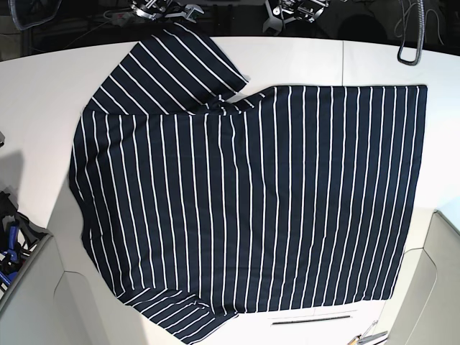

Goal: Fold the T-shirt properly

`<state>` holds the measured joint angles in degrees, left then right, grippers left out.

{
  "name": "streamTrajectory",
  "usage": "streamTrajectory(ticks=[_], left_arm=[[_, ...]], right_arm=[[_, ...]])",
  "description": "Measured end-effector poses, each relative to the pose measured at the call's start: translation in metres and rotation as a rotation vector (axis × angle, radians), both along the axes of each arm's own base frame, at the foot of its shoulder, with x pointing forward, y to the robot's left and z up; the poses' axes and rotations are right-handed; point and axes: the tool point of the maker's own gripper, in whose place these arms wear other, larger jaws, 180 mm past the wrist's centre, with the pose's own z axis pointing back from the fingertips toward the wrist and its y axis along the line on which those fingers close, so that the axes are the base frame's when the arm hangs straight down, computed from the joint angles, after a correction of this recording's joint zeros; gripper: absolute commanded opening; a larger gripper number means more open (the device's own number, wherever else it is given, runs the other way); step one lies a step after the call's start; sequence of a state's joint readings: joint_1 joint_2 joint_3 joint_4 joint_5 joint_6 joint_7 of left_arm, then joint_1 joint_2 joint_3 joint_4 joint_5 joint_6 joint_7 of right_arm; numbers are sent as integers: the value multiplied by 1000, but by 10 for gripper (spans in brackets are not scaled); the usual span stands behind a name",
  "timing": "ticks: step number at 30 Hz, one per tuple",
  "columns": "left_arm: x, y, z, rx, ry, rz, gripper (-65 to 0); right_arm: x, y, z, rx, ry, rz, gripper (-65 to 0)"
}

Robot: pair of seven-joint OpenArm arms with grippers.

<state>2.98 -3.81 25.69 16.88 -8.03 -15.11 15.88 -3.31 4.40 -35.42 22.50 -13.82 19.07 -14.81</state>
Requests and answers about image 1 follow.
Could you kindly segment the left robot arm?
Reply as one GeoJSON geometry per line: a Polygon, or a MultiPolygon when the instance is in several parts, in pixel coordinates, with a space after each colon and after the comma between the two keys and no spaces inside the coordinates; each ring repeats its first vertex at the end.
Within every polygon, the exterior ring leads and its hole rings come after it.
{"type": "Polygon", "coordinates": [[[262,26],[262,32],[279,35],[291,22],[314,23],[329,5],[328,0],[265,1],[268,18],[262,26]]]}

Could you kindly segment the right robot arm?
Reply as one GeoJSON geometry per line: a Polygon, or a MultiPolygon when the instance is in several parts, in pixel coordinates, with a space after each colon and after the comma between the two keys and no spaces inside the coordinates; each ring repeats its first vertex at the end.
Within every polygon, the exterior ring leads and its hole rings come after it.
{"type": "Polygon", "coordinates": [[[180,4],[172,0],[131,0],[129,6],[135,15],[150,21],[161,19],[184,19],[196,23],[204,10],[196,4],[180,4]]]}

